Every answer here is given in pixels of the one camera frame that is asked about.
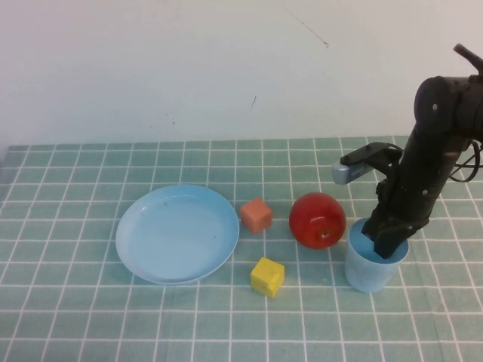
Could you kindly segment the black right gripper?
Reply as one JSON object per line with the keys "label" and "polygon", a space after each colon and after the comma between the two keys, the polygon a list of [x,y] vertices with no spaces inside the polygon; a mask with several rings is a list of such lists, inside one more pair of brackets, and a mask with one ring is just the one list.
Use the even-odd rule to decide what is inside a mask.
{"label": "black right gripper", "polygon": [[376,187],[377,206],[361,232],[373,239],[374,252],[391,257],[403,241],[429,222],[438,185],[409,177],[388,177]]}

